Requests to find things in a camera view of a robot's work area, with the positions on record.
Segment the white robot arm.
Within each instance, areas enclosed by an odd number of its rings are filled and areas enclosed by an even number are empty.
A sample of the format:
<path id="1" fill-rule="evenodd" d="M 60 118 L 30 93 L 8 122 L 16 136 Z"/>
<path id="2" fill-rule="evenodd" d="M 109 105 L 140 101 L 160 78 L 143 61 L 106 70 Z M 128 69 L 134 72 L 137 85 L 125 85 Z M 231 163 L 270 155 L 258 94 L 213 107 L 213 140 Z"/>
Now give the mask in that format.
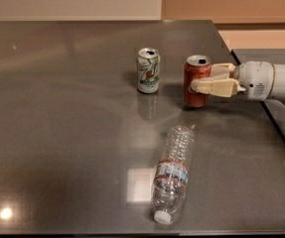
<path id="1" fill-rule="evenodd" d="M 243 100 L 274 99 L 285 104 L 285 64 L 268 61 L 214 64 L 208 77 L 191 81 L 190 89 L 216 97 L 238 95 Z"/>

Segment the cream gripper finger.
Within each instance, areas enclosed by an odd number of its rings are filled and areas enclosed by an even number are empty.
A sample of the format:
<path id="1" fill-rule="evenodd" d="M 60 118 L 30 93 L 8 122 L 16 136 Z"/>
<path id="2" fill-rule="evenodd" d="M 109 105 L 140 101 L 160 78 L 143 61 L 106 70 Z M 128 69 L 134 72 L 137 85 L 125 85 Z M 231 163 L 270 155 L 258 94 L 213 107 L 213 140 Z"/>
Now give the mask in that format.
<path id="1" fill-rule="evenodd" d="M 231 97 L 245 91 L 245 88 L 234 78 L 213 80 L 194 79 L 190 84 L 190 88 L 196 93 L 217 97 Z"/>
<path id="2" fill-rule="evenodd" d="M 211 77 L 216 79 L 233 78 L 235 65 L 233 63 L 216 63 L 212 65 Z"/>

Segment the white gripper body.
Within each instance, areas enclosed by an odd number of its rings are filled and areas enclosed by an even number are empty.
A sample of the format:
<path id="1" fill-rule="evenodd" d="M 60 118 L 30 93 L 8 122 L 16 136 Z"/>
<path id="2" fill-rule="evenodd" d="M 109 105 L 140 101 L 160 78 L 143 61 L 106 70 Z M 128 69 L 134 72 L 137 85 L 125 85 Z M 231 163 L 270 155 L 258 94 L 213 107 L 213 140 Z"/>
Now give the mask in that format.
<path id="1" fill-rule="evenodd" d="M 271 93 L 275 69 L 270 62 L 248 61 L 235 68 L 233 77 L 245 89 L 248 100 L 263 101 Z"/>

